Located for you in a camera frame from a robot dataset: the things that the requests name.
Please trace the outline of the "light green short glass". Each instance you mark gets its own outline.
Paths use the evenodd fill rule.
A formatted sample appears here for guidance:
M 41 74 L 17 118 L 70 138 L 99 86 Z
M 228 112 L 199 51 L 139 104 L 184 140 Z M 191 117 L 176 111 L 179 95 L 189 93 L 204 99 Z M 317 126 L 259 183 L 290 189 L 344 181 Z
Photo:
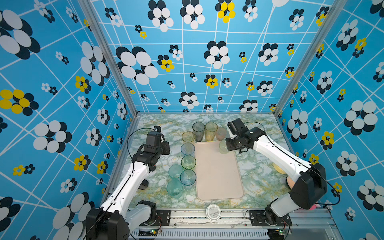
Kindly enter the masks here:
M 228 148 L 227 148 L 226 140 L 220 141 L 220 143 L 219 143 L 219 151 L 220 151 L 221 154 L 227 154 L 229 152 Z

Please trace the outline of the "pink dotted glass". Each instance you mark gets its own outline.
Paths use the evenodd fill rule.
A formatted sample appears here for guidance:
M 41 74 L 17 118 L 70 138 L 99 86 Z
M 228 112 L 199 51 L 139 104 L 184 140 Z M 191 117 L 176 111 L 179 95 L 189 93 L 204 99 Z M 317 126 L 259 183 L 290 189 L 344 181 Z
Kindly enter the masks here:
M 228 133 L 227 128 L 218 128 L 218 130 L 216 132 L 216 139 L 218 141 L 224 140 L 227 136 L 227 133 Z

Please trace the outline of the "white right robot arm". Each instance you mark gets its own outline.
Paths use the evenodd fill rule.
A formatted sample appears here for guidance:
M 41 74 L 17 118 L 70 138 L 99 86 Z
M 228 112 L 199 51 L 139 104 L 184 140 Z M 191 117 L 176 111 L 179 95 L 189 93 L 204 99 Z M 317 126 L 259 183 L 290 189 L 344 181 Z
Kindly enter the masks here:
M 280 167 L 294 182 L 290 192 L 275 199 L 265 208 L 265 221 L 276 225 L 283 217 L 298 209 L 309 210 L 327 193 L 326 170 L 321 164 L 312 165 L 286 149 L 259 128 L 227 126 L 228 151 L 255 150 Z

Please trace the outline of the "teal glass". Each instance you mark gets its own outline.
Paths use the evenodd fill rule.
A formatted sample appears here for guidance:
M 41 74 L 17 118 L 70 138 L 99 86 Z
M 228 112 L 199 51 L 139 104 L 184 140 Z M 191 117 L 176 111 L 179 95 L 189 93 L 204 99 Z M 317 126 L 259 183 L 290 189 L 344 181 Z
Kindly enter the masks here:
M 172 179 L 179 179 L 183 171 L 184 168 L 181 165 L 174 164 L 169 168 L 169 176 Z

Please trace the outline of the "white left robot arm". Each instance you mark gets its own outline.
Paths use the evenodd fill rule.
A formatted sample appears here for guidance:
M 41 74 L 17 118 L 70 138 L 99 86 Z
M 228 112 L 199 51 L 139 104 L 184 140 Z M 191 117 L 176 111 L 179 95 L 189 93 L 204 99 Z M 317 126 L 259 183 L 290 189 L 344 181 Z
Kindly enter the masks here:
M 129 205 L 137 190 L 156 169 L 162 155 L 170 154 L 169 142 L 158 146 L 142 145 L 132 159 L 132 168 L 111 196 L 99 207 L 92 208 L 86 217 L 84 240 L 127 240 L 139 225 L 156 219 L 156 203 L 140 201 L 130 211 Z

